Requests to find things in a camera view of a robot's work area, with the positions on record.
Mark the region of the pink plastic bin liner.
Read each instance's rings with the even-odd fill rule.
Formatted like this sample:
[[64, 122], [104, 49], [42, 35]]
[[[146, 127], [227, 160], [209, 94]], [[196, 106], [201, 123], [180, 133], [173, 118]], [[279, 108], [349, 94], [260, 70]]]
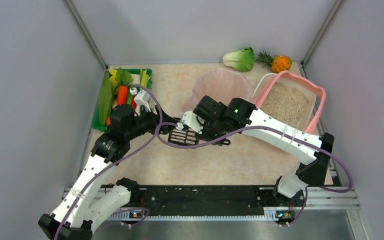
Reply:
[[192, 88], [191, 96], [182, 106], [183, 112], [193, 111], [203, 97], [209, 96], [226, 106], [234, 98], [253, 100], [253, 86], [241, 73], [219, 68], [201, 75]]

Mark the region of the black litter scoop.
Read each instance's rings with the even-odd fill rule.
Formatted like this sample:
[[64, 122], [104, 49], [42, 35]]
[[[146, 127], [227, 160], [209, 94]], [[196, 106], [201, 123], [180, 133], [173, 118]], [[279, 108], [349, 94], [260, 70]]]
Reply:
[[198, 134], [191, 128], [186, 130], [173, 129], [170, 132], [160, 130], [159, 133], [168, 135], [168, 142], [177, 146], [196, 146], [200, 142], [210, 142], [222, 136], [212, 130], [203, 130], [202, 134]]

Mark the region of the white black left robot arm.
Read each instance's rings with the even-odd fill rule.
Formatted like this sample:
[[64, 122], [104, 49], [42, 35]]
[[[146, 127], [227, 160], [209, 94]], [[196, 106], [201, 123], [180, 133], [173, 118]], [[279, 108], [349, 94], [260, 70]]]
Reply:
[[120, 160], [131, 157], [131, 141], [145, 134], [169, 134], [174, 127], [157, 130], [160, 123], [176, 125], [179, 118], [164, 111], [137, 115], [129, 104], [118, 105], [110, 114], [110, 125], [91, 151], [87, 164], [70, 193], [50, 214], [44, 214], [38, 224], [50, 240], [90, 240], [96, 230], [118, 208], [131, 200], [133, 187], [117, 185], [107, 196], [93, 202], [104, 181]]

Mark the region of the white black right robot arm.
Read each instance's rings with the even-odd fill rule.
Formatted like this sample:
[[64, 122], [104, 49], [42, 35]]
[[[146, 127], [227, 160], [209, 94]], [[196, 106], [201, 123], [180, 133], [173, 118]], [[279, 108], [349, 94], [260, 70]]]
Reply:
[[325, 184], [335, 141], [331, 134], [318, 136], [291, 127], [242, 98], [234, 98], [229, 105], [224, 105], [204, 96], [193, 111], [182, 115], [181, 122], [202, 141], [217, 140], [217, 145], [222, 145], [220, 137], [238, 131], [298, 159], [297, 167], [277, 181], [274, 194], [291, 199], [308, 186]]

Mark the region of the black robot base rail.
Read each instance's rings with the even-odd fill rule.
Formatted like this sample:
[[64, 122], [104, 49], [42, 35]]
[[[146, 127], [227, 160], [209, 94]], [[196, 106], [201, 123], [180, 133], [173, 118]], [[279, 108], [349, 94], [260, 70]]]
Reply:
[[263, 217], [271, 209], [287, 212], [303, 206], [305, 195], [293, 198], [258, 185], [142, 185], [127, 208], [146, 208], [151, 217]]

